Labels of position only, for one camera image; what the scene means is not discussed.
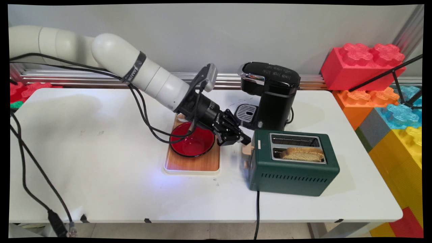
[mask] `coffee maker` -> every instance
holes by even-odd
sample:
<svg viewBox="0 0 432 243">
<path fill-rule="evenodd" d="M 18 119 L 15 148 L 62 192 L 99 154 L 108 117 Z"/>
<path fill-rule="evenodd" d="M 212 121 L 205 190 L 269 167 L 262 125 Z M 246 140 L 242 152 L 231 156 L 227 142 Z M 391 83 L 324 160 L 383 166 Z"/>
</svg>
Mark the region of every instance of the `coffee maker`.
<svg viewBox="0 0 432 243">
<path fill-rule="evenodd" d="M 248 62 L 240 66 L 241 89 L 261 96 L 259 106 L 242 104 L 235 111 L 240 126 L 255 130 L 283 131 L 300 85 L 297 72 L 268 63 Z"/>
</svg>

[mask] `wooden tray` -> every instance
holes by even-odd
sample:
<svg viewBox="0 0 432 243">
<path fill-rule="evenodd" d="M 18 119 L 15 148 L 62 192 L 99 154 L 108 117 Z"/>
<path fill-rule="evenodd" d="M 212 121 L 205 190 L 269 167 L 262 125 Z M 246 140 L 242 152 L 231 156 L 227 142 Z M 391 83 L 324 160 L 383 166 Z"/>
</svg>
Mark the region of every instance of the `wooden tray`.
<svg viewBox="0 0 432 243">
<path fill-rule="evenodd" d="M 182 123 L 176 116 L 172 129 L 174 130 Z M 164 169 L 168 174 L 216 175 L 220 169 L 219 145 L 215 141 L 209 152 L 196 158 L 180 156 L 169 146 Z"/>
</svg>

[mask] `floor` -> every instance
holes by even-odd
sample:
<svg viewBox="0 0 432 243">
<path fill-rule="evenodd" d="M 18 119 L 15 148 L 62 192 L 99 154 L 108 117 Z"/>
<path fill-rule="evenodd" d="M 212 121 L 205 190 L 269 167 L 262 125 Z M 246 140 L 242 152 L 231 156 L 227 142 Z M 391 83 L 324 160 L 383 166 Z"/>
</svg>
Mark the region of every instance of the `floor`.
<svg viewBox="0 0 432 243">
<path fill-rule="evenodd" d="M 251 240 L 255 223 L 82 224 L 78 237 L 167 240 Z M 369 233 L 361 237 L 371 237 Z M 260 223 L 258 239 L 310 239 L 306 223 Z"/>
</svg>

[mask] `toast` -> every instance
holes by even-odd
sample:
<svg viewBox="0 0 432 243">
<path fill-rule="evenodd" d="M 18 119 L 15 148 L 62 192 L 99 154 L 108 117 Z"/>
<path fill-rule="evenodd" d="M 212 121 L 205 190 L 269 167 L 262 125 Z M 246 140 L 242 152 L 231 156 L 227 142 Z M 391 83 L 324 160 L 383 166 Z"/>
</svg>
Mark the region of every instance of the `toast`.
<svg viewBox="0 0 432 243">
<path fill-rule="evenodd" d="M 316 147 L 289 147 L 280 153 L 281 159 L 321 162 L 324 152 Z"/>
</svg>

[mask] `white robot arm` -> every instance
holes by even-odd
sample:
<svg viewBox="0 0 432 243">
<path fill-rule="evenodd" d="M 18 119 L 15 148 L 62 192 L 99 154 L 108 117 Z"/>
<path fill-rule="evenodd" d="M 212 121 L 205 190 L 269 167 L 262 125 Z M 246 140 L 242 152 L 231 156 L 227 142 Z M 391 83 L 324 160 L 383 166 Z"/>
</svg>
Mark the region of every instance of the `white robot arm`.
<svg viewBox="0 0 432 243">
<path fill-rule="evenodd" d="M 134 48 L 130 43 L 114 34 L 101 34 L 95 38 L 80 36 L 71 31 L 39 26 L 16 26 L 9 28 L 9 58 L 28 53 L 45 54 L 62 60 L 91 67 L 104 68 L 120 77 L 127 77 L 130 83 L 173 112 L 183 113 L 192 121 L 193 109 L 197 106 L 197 125 L 211 130 L 218 137 L 218 144 L 230 145 L 235 142 L 249 144 L 245 135 L 229 110 L 219 110 L 219 106 L 201 95 L 198 104 L 194 87 L 169 73 Z M 136 67 L 138 59 L 142 66 Z M 27 56 L 20 62 L 65 66 L 67 64 L 52 59 Z M 205 66 L 195 77 L 206 81 L 204 90 L 211 91 L 216 81 L 217 69 L 213 64 Z"/>
</svg>

